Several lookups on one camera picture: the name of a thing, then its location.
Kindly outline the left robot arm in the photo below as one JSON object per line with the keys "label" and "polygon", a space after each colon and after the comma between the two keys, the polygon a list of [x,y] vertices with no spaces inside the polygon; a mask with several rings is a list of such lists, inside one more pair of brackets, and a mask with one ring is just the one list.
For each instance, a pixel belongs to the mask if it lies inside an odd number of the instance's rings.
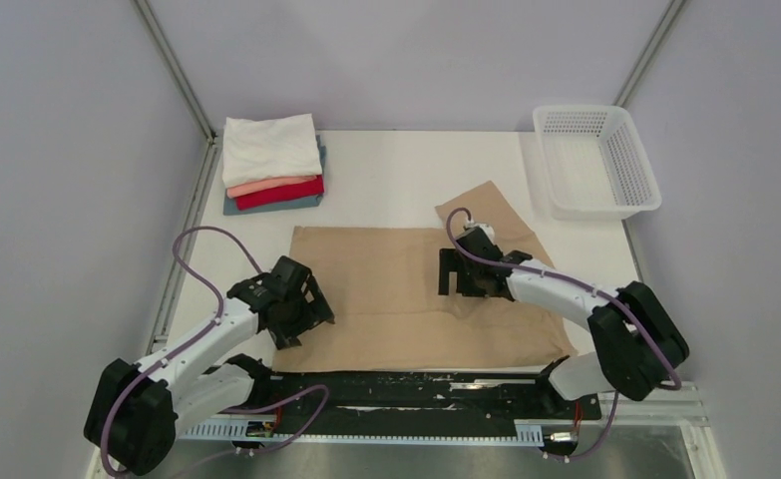
{"label": "left robot arm", "polygon": [[178,436],[241,406],[263,411],[272,369],[246,354],[225,354],[257,336],[274,346],[299,345],[301,334],[333,323],[334,314],[306,265],[280,257],[272,270],[217,290],[216,307],[178,343],[102,371],[84,425],[114,476],[144,475],[164,461]]}

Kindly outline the beige t shirt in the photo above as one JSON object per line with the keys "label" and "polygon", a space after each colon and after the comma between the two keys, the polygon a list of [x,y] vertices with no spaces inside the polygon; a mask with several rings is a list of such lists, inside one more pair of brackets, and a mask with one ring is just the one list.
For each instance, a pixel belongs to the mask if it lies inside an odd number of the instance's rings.
{"label": "beige t shirt", "polygon": [[274,368],[504,368],[544,366],[574,354],[564,321],[539,306],[439,293],[439,252],[462,226],[460,208],[492,226],[501,249],[548,259],[490,182],[438,206],[438,229],[297,227],[289,254],[311,268],[335,318],[277,351]]}

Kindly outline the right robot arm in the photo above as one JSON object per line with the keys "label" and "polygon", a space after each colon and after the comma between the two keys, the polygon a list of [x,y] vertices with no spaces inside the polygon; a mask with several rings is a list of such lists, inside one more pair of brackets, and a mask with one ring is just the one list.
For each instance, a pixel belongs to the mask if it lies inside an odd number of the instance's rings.
{"label": "right robot arm", "polygon": [[562,416],[577,399],[597,393],[641,401],[656,389],[681,388],[676,369],[689,357],[689,346],[648,285],[591,284],[523,251],[503,252],[481,226],[450,240],[439,251],[439,294],[539,306],[589,333],[590,353],[556,359],[544,369],[536,392],[546,414]]}

